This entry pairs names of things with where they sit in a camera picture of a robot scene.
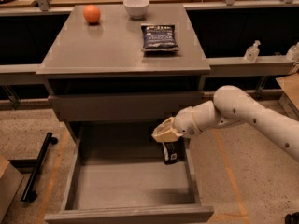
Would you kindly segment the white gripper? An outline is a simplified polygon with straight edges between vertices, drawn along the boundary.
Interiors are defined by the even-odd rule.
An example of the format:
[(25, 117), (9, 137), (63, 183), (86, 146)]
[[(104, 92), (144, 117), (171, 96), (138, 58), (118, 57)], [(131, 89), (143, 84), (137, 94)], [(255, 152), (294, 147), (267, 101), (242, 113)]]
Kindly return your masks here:
[(192, 138), (200, 133), (201, 130), (194, 117), (194, 109), (189, 106), (180, 110), (175, 118), (168, 118), (157, 126), (151, 136), (156, 142), (166, 143), (176, 142), (181, 136)]

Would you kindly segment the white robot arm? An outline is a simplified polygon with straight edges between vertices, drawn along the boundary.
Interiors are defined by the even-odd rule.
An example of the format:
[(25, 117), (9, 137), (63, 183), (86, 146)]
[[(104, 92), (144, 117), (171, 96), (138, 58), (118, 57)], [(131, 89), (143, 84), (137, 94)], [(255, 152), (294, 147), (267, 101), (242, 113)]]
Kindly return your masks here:
[(218, 88), (212, 101), (189, 106), (157, 126), (153, 139), (158, 143), (192, 139), (209, 128), (224, 128), (245, 122), (299, 161), (299, 122), (260, 105), (235, 86)]

